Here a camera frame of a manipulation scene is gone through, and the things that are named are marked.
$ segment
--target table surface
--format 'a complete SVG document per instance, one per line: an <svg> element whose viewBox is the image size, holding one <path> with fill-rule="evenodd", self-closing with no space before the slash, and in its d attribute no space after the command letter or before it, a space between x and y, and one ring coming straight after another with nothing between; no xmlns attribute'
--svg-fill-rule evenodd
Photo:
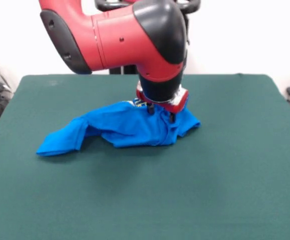
<svg viewBox="0 0 290 240"><path fill-rule="evenodd" d="M175 145L35 155L133 75L22 81L0 120L0 240L290 240L290 107L262 75L185 75L201 120Z"/></svg>

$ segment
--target fabric fold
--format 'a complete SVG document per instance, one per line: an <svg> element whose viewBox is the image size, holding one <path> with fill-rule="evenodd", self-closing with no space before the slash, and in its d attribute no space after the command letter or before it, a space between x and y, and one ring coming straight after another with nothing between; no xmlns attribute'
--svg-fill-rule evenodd
<svg viewBox="0 0 290 240"><path fill-rule="evenodd" d="M200 126L200 121L185 107L169 122L169 113L155 105L149 115L145 103L137 98L105 106L73 119L59 131L49 134L37 150L40 156L79 151L84 138L101 136L116 148L162 146L176 143L177 137Z"/></svg>

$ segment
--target red robot arm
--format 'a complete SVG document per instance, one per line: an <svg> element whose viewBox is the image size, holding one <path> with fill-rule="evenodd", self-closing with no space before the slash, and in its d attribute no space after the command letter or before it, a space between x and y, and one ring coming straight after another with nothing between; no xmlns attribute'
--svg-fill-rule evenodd
<svg viewBox="0 0 290 240"><path fill-rule="evenodd" d="M73 72L136 65L143 99L175 99L186 55L186 29L172 0L136 1L93 16L83 14L81 0L40 0L40 5L44 26Z"/></svg>

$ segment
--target blue shirt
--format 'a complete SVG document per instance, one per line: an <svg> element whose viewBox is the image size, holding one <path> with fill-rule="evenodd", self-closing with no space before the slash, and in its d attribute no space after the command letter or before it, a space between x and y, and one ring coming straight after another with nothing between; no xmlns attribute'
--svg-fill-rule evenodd
<svg viewBox="0 0 290 240"><path fill-rule="evenodd" d="M49 134L37 154L53 156L78 151L84 138L93 136L101 136L116 148L171 145L177 137L200 126L187 107L176 115L174 123L169 121L169 112L158 105L154 107L155 113L150 115L146 103L136 98L91 111Z"/></svg>

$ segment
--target screw hole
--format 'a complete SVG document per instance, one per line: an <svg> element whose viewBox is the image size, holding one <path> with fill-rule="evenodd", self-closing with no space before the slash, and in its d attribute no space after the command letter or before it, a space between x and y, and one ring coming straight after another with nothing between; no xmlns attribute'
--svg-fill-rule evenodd
<svg viewBox="0 0 290 240"><path fill-rule="evenodd" d="M53 29L53 28L55 27L55 23L54 23L53 20L50 20L50 21L49 21L49 23L48 23L48 27L49 27L50 29Z"/></svg>
<svg viewBox="0 0 290 240"><path fill-rule="evenodd" d="M64 60L67 60L67 61L71 60L71 55L69 52L64 54Z"/></svg>

